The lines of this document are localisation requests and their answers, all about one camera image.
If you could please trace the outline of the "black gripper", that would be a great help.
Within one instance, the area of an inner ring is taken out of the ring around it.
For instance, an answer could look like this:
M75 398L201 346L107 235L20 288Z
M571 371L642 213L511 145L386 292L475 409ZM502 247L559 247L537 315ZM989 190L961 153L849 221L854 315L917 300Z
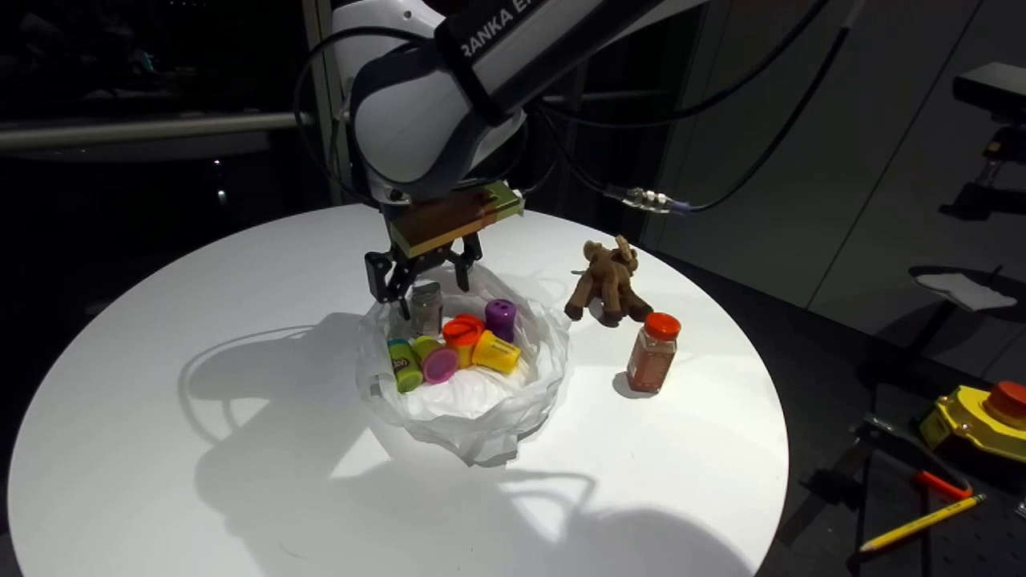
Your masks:
M461 292L471 292L471 268L485 257L480 239L475 235L461 236L461 250L453 250L453 244L443 244L435 250L427 250L421 257L409 257L398 247L387 254L368 254L366 272L368 272L368 292L375 300L387 300L405 320L412 320L412 292L414 282L443 265L457 265L457 284Z

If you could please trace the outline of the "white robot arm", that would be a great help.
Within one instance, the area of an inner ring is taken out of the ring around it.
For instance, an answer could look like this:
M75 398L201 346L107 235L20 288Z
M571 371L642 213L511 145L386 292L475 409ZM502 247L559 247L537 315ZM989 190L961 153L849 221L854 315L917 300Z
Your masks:
M329 48L359 190L386 213L490 184L527 105L585 59L705 0L347 0Z

